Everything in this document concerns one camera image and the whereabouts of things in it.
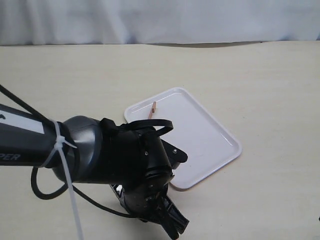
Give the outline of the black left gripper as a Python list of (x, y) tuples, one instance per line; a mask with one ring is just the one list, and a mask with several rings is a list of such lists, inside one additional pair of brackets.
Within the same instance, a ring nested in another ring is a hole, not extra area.
[(123, 218), (160, 223), (167, 235), (172, 240), (177, 240), (190, 221), (168, 197), (169, 182), (173, 177), (173, 174), (154, 174), (137, 181), (110, 183), (113, 193), (126, 212), (113, 209), (109, 212)]

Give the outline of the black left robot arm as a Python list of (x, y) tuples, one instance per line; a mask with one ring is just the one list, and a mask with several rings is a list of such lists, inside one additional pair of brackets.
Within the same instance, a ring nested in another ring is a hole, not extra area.
[(40, 168), (73, 184), (109, 185), (125, 216), (161, 225), (177, 239), (189, 221), (168, 197), (173, 170), (187, 161), (187, 154), (162, 140), (173, 130), (166, 119), (143, 119), (116, 125), (111, 119), (75, 116), (64, 122), (44, 121), (30, 113), (1, 105), (0, 163), (32, 167), (31, 187), (40, 199), (58, 197), (42, 193), (37, 185)]

